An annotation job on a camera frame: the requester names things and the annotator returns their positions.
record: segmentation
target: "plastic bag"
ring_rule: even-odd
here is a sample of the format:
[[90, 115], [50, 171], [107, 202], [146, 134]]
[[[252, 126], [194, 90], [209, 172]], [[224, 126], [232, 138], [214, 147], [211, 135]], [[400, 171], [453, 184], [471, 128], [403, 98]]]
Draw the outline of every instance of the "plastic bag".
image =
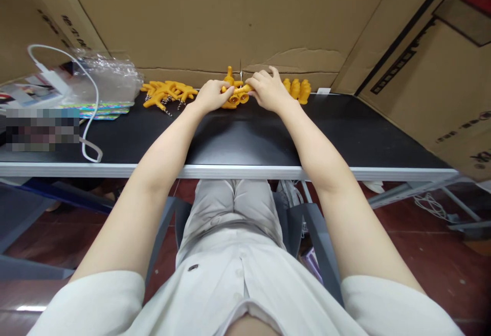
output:
[[[134, 105], [135, 97], [143, 84], [143, 75], [129, 59], [117, 59], [109, 53], [101, 54], [84, 49], [72, 49], [72, 53], [96, 82], [100, 103], [116, 102], [122, 107]], [[64, 97], [62, 104], [95, 104], [94, 85], [77, 64], [72, 64], [73, 75], [66, 79], [72, 91]]]

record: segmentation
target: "black tabletop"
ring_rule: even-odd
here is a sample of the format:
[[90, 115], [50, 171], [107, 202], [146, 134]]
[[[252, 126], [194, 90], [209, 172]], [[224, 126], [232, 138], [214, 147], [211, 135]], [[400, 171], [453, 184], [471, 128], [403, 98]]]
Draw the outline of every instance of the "black tabletop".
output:
[[[94, 121], [87, 139], [99, 146], [102, 163], [136, 164], [173, 118], [157, 107], [143, 107], [144, 95], [131, 111], [114, 121]], [[448, 168], [412, 138], [352, 96], [312, 95], [305, 112], [331, 140], [351, 167]], [[0, 162], [87, 162], [80, 144], [61, 152], [9, 152], [0, 147]], [[95, 153], [90, 148], [90, 155]], [[172, 161], [172, 144], [162, 163]], [[281, 120], [254, 99], [236, 110], [219, 109], [205, 116], [189, 148], [186, 164], [299, 166], [292, 139]]]

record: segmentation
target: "white shirt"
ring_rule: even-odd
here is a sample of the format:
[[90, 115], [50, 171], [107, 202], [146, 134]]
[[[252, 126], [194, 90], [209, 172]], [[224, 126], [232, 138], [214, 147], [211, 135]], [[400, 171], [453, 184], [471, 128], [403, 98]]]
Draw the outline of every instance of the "white shirt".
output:
[[284, 335], [462, 335], [424, 294], [351, 276], [345, 309], [294, 257], [263, 235], [221, 229], [204, 237], [143, 307], [143, 278], [113, 271], [74, 281], [30, 335], [223, 335], [246, 312]]

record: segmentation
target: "white label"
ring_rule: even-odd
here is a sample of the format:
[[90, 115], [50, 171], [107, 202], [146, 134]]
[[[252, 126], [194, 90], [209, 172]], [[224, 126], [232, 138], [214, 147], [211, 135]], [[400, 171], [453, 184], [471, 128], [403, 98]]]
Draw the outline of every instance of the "white label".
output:
[[331, 91], [331, 88], [319, 88], [317, 90], [317, 94], [329, 94]]

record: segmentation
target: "white charger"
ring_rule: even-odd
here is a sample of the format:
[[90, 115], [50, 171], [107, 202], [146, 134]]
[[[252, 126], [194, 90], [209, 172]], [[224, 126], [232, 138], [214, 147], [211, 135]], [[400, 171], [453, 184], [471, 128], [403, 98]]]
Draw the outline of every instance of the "white charger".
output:
[[[83, 135], [81, 137], [79, 137], [79, 139], [80, 139], [80, 142], [82, 143], [82, 154], [83, 154], [83, 156], [91, 162], [95, 162], [95, 163], [101, 162], [102, 154], [103, 154], [102, 150], [98, 146], [96, 146], [94, 143], [91, 143], [87, 140], [88, 129], [92, 123], [92, 120], [94, 119], [94, 116], [97, 114], [97, 110], [99, 109], [99, 88], [97, 87], [96, 82], [93, 80], [93, 78], [88, 73], [88, 71], [85, 70], [85, 68], [82, 66], [82, 64], [75, 57], [70, 55], [69, 53], [67, 53], [63, 50], [60, 50], [58, 48], [55, 48], [55, 47], [45, 46], [43, 44], [31, 44], [30, 46], [27, 47], [27, 52], [29, 53], [29, 56], [31, 56], [31, 59], [34, 61], [36, 66], [41, 70], [41, 75], [44, 77], [44, 79], [48, 83], [50, 83], [62, 95], [66, 95], [69, 92], [70, 86], [55, 71], [49, 70], [46, 66], [44, 66], [42, 63], [40, 63], [34, 57], [34, 55], [32, 54], [33, 48], [46, 48], [46, 49], [58, 51], [58, 52], [61, 52], [65, 55], [67, 55], [69, 58], [71, 58], [71, 60], [74, 63], [76, 63], [78, 66], [80, 66], [80, 68], [83, 70], [83, 72], [87, 75], [87, 78], [94, 85], [94, 88], [96, 90], [96, 107], [94, 108], [94, 113], [92, 114], [91, 118], [87, 122], [87, 126], [85, 127], [85, 130], [83, 131]], [[94, 160], [93, 158], [91, 158], [87, 155], [87, 152], [85, 150], [86, 145], [88, 145], [90, 148], [92, 148], [93, 150], [95, 150], [97, 152], [97, 159], [96, 160]]]

